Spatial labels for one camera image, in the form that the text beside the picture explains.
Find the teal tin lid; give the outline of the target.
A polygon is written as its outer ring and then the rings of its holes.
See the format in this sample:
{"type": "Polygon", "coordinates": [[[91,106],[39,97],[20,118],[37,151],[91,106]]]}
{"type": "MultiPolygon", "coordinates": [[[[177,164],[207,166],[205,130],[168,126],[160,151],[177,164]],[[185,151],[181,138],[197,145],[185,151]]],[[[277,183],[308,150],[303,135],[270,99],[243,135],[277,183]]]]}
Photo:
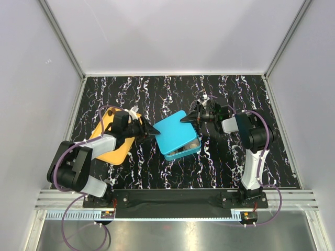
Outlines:
{"type": "Polygon", "coordinates": [[[197,138],[192,124],[181,122],[185,116],[186,112],[180,110],[153,125],[160,132],[155,139],[161,154],[168,155],[197,138]]]}

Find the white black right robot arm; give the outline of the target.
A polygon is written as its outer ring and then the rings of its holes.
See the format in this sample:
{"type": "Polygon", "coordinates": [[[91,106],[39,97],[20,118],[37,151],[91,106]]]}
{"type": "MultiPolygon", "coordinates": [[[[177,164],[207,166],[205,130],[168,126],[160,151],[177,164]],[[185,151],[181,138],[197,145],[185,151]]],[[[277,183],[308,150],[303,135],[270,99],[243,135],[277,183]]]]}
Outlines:
{"type": "Polygon", "coordinates": [[[271,144],[277,134],[268,123],[262,110],[246,110],[237,112],[232,103],[220,105],[216,101],[198,101],[195,108],[184,116],[181,123],[191,123],[200,129],[204,122],[212,123],[220,133],[238,133],[245,149],[244,172],[237,193],[232,202],[242,207],[252,207],[262,202],[262,173],[271,144]]]}

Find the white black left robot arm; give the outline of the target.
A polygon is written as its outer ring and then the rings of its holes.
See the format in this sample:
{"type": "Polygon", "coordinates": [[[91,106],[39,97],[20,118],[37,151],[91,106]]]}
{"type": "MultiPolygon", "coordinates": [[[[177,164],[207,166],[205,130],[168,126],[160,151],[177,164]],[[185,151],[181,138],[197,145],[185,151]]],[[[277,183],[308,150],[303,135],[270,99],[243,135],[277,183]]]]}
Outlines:
{"type": "Polygon", "coordinates": [[[104,117],[112,121],[100,119],[99,136],[77,143],[61,142],[47,172],[47,181],[59,191],[94,196],[101,207],[112,203],[113,194],[107,191],[110,184],[90,175],[91,161],[121,149],[127,139],[146,140],[160,135],[145,117],[137,115],[136,107],[130,110],[109,107],[104,117]]]}

